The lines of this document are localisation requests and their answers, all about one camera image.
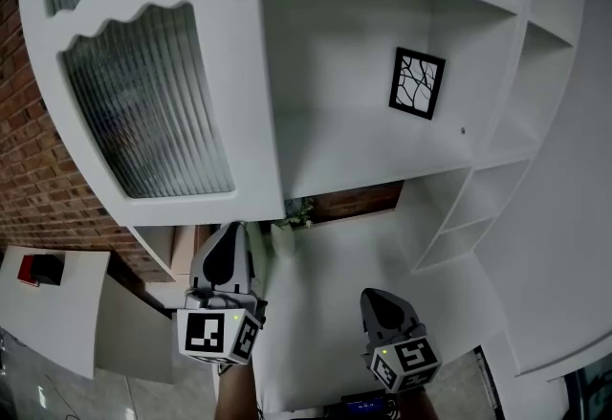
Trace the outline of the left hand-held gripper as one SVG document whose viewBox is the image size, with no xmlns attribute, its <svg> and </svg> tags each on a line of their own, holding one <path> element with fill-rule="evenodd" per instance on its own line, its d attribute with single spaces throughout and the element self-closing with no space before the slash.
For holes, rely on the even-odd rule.
<svg viewBox="0 0 612 420">
<path fill-rule="evenodd" d="M 179 352 L 218 365 L 246 365 L 268 302 L 251 291 L 251 245 L 245 225 L 232 222 L 213 233 L 191 262 L 191 286 L 220 285 L 226 292 L 199 290 L 186 295 L 177 311 Z"/>
</svg>

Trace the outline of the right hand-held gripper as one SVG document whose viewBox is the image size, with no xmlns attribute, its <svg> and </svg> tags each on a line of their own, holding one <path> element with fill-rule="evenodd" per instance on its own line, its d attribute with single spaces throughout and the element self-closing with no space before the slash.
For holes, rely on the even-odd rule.
<svg viewBox="0 0 612 420">
<path fill-rule="evenodd" d="M 398 393 L 430 383 L 440 356 L 413 306 L 387 291 L 365 288 L 360 308 L 368 338 L 363 359 L 385 390 Z"/>
</svg>

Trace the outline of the white ribbed-glass cabinet door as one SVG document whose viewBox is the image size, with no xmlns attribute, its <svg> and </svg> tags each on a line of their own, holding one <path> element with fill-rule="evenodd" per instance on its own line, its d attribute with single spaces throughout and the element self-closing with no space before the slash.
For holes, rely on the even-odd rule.
<svg viewBox="0 0 612 420">
<path fill-rule="evenodd" d="M 123 226 L 283 213 L 262 0 L 19 0 L 35 80 Z"/>
</svg>

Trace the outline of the white shelf desk unit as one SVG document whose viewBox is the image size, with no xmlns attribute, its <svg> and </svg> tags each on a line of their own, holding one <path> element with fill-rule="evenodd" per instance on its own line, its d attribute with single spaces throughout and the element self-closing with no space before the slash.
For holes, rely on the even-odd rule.
<svg viewBox="0 0 612 420">
<path fill-rule="evenodd" d="M 477 228 L 473 178 L 500 187 L 540 146 L 579 39 L 584 0 L 262 0 L 283 200 L 404 181 L 413 267 Z M 388 106 L 396 48 L 446 61 L 431 121 Z M 129 226 L 120 255 L 174 278 L 177 226 Z"/>
</svg>

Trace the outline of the person's left forearm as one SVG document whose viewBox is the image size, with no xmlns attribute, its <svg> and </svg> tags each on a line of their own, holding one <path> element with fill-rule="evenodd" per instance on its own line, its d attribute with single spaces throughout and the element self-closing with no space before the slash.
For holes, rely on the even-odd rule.
<svg viewBox="0 0 612 420">
<path fill-rule="evenodd" d="M 220 375 L 215 420 L 259 420 L 252 363 L 232 365 Z"/>
</svg>

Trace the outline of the person's right forearm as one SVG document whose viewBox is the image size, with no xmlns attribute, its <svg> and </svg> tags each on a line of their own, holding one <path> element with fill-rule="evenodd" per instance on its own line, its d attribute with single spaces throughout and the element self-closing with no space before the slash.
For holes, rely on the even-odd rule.
<svg viewBox="0 0 612 420">
<path fill-rule="evenodd" d="M 415 387 L 397 393 L 401 420 L 439 420 L 424 387 Z"/>
</svg>

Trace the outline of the beige box file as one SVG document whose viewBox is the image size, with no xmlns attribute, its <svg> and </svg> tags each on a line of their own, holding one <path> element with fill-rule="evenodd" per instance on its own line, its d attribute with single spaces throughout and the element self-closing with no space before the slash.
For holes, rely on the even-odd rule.
<svg viewBox="0 0 612 420">
<path fill-rule="evenodd" d="M 174 231 L 170 269 L 177 280 L 188 280 L 195 255 L 195 226 L 177 226 Z"/>
</svg>

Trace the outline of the white vase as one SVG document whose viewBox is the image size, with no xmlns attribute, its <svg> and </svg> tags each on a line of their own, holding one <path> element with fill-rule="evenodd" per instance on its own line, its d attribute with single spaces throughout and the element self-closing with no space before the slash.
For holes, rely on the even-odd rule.
<svg viewBox="0 0 612 420">
<path fill-rule="evenodd" d="M 271 241 L 274 253 L 279 258 L 292 258 L 296 253 L 293 228 L 287 225 L 271 225 Z"/>
</svg>

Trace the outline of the black device with blue screen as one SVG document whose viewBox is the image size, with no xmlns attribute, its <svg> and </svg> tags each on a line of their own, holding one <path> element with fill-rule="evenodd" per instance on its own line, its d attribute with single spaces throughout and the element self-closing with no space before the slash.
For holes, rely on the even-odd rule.
<svg viewBox="0 0 612 420">
<path fill-rule="evenodd" d="M 342 396 L 324 408 L 324 416 L 335 420 L 400 420 L 395 396 L 383 389 Z"/>
</svg>

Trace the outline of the white side table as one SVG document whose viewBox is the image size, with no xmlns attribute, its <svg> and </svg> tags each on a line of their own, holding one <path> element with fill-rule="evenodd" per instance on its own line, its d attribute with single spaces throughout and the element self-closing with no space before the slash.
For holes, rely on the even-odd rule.
<svg viewBox="0 0 612 420">
<path fill-rule="evenodd" d="M 0 265 L 0 327 L 31 350 L 91 379 L 98 368 L 173 381 L 172 320 L 107 273 L 107 252 L 63 253 L 59 285 L 18 278 L 33 248 L 10 246 Z"/>
</svg>

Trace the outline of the black box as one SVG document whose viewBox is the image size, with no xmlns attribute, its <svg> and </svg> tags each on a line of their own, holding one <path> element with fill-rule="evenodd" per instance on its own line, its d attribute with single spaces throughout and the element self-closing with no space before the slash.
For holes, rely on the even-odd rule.
<svg viewBox="0 0 612 420">
<path fill-rule="evenodd" d="M 30 277 L 38 284 L 60 286 L 65 267 L 65 257 L 56 254 L 34 254 Z"/>
</svg>

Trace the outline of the red book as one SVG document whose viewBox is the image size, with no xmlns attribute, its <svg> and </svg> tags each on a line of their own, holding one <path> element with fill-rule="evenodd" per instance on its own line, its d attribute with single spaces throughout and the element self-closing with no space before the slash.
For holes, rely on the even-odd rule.
<svg viewBox="0 0 612 420">
<path fill-rule="evenodd" d="M 38 287 L 39 282 L 32 275 L 32 267 L 33 267 L 33 254 L 24 255 L 21 261 L 21 264 L 20 264 L 17 278 L 19 281 L 25 284 L 31 285 L 33 287 Z"/>
</svg>

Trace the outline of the dark glass door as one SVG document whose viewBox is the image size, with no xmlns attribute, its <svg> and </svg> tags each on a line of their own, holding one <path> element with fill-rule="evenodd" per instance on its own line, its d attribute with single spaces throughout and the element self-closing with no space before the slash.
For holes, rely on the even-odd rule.
<svg viewBox="0 0 612 420">
<path fill-rule="evenodd" d="M 612 420 L 612 353 L 564 376 L 568 410 L 562 420 Z"/>
</svg>

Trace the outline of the black picture frame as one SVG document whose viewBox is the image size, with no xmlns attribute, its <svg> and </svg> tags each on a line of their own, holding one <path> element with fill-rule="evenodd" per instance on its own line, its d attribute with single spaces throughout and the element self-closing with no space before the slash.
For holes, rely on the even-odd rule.
<svg viewBox="0 0 612 420">
<path fill-rule="evenodd" d="M 445 67 L 440 57 L 397 47 L 388 106 L 431 121 Z"/>
</svg>

